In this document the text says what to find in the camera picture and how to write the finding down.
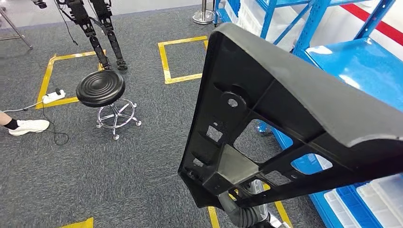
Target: white sneaker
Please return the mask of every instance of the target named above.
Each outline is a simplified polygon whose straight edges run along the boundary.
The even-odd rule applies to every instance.
[[[39,133],[49,127],[49,121],[47,120],[17,120],[17,124],[17,129],[9,129],[11,135],[20,136],[28,132]]]

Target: metal stanchion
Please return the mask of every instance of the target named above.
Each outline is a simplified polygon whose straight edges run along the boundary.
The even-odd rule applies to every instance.
[[[14,31],[18,34],[16,36],[11,36],[11,37],[3,37],[0,38],[0,40],[8,40],[8,39],[22,39],[24,41],[24,43],[32,50],[33,47],[32,45],[25,39],[25,36],[22,35],[17,27],[15,27],[15,25],[11,22],[11,20],[9,19],[9,17],[7,17],[6,12],[4,12],[4,10],[0,7],[0,14],[3,16],[3,18],[10,24],[10,26],[14,29]]]
[[[207,9],[207,0],[201,0],[201,3],[201,10],[194,14],[193,21],[201,25],[210,24],[214,20],[214,12]]]

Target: person's leg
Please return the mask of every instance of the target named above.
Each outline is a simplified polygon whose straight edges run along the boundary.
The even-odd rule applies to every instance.
[[[13,118],[11,118],[9,115],[5,114],[4,112],[0,111],[0,125],[6,126],[9,123],[11,123],[12,120],[13,120]]]
[[[47,120],[15,120],[6,113],[0,111],[0,125],[9,129],[9,133],[20,136],[28,132],[42,132],[49,127]]]

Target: stool base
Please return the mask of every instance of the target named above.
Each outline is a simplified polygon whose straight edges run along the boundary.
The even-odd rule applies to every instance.
[[[97,118],[97,122],[96,122],[97,123],[96,124],[97,128],[105,127],[105,128],[112,129],[113,139],[114,140],[119,139],[119,135],[116,134],[116,129],[119,128],[119,127],[123,127],[124,125],[129,123],[131,120],[134,120],[136,122],[136,126],[141,125],[141,121],[134,117],[134,112],[135,112],[135,108],[137,107],[137,104],[133,103],[133,102],[127,100],[127,99],[123,99],[123,98],[117,99],[117,101],[123,101],[126,104],[121,109],[118,109],[115,106],[115,104],[110,104],[108,106],[101,107],[99,109],[99,111],[98,111],[98,118]],[[122,114],[123,110],[125,110],[129,106],[132,108],[131,115]],[[112,110],[113,114],[101,117],[101,112],[105,107],[109,107],[109,109]],[[114,118],[114,124],[113,125],[107,125],[107,124],[103,123],[104,120],[107,120],[107,119],[110,119],[110,118]],[[125,122],[123,122],[122,124],[117,124],[118,118],[126,118],[127,120]]]

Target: white power strip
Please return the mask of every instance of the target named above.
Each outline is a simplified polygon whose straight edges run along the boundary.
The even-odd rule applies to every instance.
[[[57,100],[60,100],[66,96],[66,93],[64,90],[60,90],[60,95],[58,95],[56,92],[53,92],[51,94],[46,94],[45,96],[42,97],[42,101],[44,104],[48,104],[50,102],[54,102]]]

